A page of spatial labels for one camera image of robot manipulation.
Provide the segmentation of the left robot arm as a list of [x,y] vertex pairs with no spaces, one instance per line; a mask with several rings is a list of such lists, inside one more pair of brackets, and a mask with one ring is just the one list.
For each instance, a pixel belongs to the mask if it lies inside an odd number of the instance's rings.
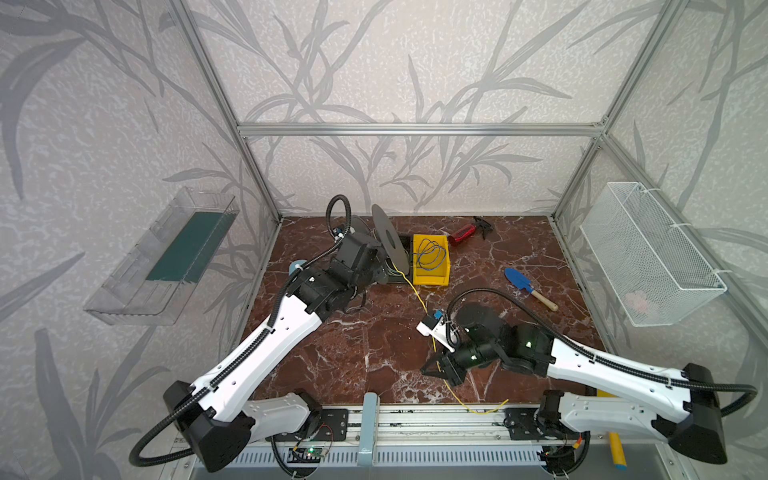
[[249,413],[253,391],[305,337],[357,296],[380,283],[388,263],[406,261],[402,242],[386,213],[372,207],[373,231],[354,226],[348,198],[345,221],[325,252],[296,266],[269,316],[224,360],[192,383],[174,382],[165,392],[169,414],[129,453],[135,467],[151,467],[195,455],[210,472],[239,456],[252,441],[304,429],[321,407],[308,394],[289,393]]

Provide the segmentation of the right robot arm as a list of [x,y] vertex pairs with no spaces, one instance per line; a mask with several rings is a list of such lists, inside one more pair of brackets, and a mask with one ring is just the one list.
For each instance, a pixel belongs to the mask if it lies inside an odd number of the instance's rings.
[[756,398],[755,386],[717,383],[694,363],[663,368],[601,352],[556,331],[513,296],[480,291],[509,301],[528,322],[512,325],[486,305],[462,305],[468,291],[458,294],[445,310],[426,312],[417,326],[436,349],[423,375],[457,387],[470,370],[497,363],[513,373],[581,384],[605,398],[546,392],[535,417],[543,434],[637,435],[699,462],[727,462],[723,420]]

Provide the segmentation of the grey perforated spool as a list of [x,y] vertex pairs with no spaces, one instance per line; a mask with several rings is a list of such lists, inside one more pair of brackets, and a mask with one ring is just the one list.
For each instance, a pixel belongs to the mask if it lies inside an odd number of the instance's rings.
[[351,228],[356,233],[363,233],[378,242],[375,246],[376,262],[380,277],[396,276],[402,279],[411,270],[412,255],[403,245],[392,220],[378,204],[371,208],[373,227],[359,215],[353,215]]

